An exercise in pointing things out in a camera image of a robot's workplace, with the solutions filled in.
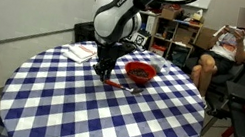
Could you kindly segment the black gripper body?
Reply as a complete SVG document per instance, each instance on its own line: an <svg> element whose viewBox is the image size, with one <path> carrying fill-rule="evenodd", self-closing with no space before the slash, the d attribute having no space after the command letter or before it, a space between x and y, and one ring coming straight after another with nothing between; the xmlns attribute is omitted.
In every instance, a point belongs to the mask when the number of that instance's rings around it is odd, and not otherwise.
<svg viewBox="0 0 245 137"><path fill-rule="evenodd" d="M117 42L111 45L102 45L98 43L97 48L98 60L95 68L105 71L112 70L115 67L118 58L135 51L135 45L125 42Z"/></svg>

